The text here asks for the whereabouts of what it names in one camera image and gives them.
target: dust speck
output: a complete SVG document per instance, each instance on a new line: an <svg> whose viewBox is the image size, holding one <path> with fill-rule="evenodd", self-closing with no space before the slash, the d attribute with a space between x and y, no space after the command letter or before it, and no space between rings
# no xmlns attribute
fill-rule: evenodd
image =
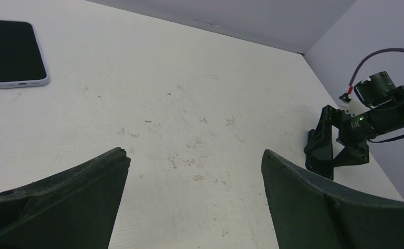
<svg viewBox="0 0 404 249"><path fill-rule="evenodd" d="M203 179L205 179L205 176L202 176L202 175L195 175L195 176L193 176L193 179L194 179L194 181L201 181L201 180L203 180Z"/></svg>
<svg viewBox="0 0 404 249"><path fill-rule="evenodd" d="M235 127L235 118L232 116L231 118L226 118L226 126Z"/></svg>
<svg viewBox="0 0 404 249"><path fill-rule="evenodd" d="M124 135L125 133L126 133L126 130L124 129L124 127L122 127L120 131L116 132L116 134L118 134L120 136Z"/></svg>
<svg viewBox="0 0 404 249"><path fill-rule="evenodd" d="M128 135L130 135L130 136L132 136L132 137L134 137L134 138L137 138L139 135L140 135L140 133L138 132L138 133L136 133L136 134L133 134L133 133L128 133L127 132L127 134Z"/></svg>

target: robotic arm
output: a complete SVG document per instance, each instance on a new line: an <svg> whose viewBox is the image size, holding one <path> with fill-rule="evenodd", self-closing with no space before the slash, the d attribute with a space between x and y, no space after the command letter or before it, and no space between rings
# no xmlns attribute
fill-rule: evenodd
<svg viewBox="0 0 404 249"><path fill-rule="evenodd" d="M399 49L379 50L366 59L384 51L399 51ZM366 59L356 69L351 83ZM358 101L370 109L369 111L356 114L357 100L350 98L353 91ZM372 141L377 136L404 128L404 86L396 87L387 72L374 74L354 87L350 84L348 91L340 99L344 106L342 109L335 109L329 105L323 108L318 125L316 129L309 131L308 143L304 148L306 168L331 180L335 167L369 162L367 141L383 143L404 138L404 135L401 135L379 142ZM337 142L344 146L334 158L332 126L339 129Z"/></svg>

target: scuff mark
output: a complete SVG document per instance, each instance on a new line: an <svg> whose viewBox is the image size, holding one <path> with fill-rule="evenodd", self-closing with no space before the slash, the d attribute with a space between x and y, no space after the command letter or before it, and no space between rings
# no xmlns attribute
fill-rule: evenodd
<svg viewBox="0 0 404 249"><path fill-rule="evenodd" d="M204 24L208 24L209 26L212 26L212 27L220 27L220 25L218 25L218 24L213 24L213 23L210 23L210 22L202 21L202 20L193 19L193 21L201 22L201 23L204 23Z"/></svg>
<svg viewBox="0 0 404 249"><path fill-rule="evenodd" d="M241 143L245 143L245 142L246 142L246 138L243 137L243 136L235 135L235 137L236 137Z"/></svg>
<svg viewBox="0 0 404 249"><path fill-rule="evenodd" d="M137 138L137 137L140 135L139 132L138 132L137 134L133 134L133 133L128 133L128 132L127 132L127 134L130 135L130 136L132 136L132 137L134 137L134 138Z"/></svg>
<svg viewBox="0 0 404 249"><path fill-rule="evenodd" d="M12 102L14 102L14 101L16 101L16 100L18 100L19 98L21 98L22 97L22 94L21 93L19 93L19 95L15 98L15 99L13 99L13 100L11 100L11 101L9 101L9 103L12 103Z"/></svg>
<svg viewBox="0 0 404 249"><path fill-rule="evenodd" d="M176 157L170 157L170 156L168 156L168 161L173 164L173 169L177 169L176 162L174 161L175 158L176 158Z"/></svg>
<svg viewBox="0 0 404 249"><path fill-rule="evenodd" d="M191 167L191 162L190 162L189 160L182 160L182 162L187 163L187 164L188 164L188 166L190 166L190 167Z"/></svg>
<svg viewBox="0 0 404 249"><path fill-rule="evenodd" d="M206 76L211 76L213 79L219 79L219 77L216 74L207 74Z"/></svg>
<svg viewBox="0 0 404 249"><path fill-rule="evenodd" d="M201 180L203 180L203 179L205 179L205 176L202 176L202 175L195 175L194 177L194 181L201 181Z"/></svg>
<svg viewBox="0 0 404 249"><path fill-rule="evenodd" d="M118 134L120 136L124 135L125 133L126 133L126 130L124 129L124 127L122 127L120 131L116 132L116 134Z"/></svg>

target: white table surface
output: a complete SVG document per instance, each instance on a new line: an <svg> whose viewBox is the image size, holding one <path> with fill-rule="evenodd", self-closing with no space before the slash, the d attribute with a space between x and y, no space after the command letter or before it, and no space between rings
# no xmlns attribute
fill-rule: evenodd
<svg viewBox="0 0 404 249"><path fill-rule="evenodd" d="M109 248L276 247L264 149L303 166L335 106L301 55L80 0L2 0L0 19L35 26L51 77L0 90L0 192L120 146ZM336 182L401 200L370 159Z"/></svg>

